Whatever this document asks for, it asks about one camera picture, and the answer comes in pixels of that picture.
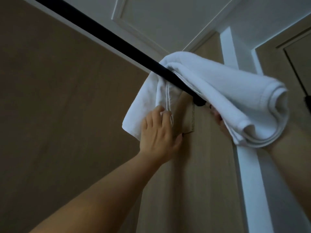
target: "towel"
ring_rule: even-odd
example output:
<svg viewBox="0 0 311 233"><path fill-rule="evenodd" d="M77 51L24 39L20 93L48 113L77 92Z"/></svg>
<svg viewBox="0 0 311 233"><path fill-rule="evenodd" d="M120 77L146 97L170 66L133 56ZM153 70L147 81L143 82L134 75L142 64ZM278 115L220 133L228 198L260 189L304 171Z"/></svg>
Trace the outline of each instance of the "towel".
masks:
<svg viewBox="0 0 311 233"><path fill-rule="evenodd" d="M289 118L287 89L277 79L233 69L190 52L167 55L160 64L218 110L236 145L264 147L284 130ZM174 116L181 92L151 72L122 128L140 140L141 121L147 113L162 105Z"/></svg>

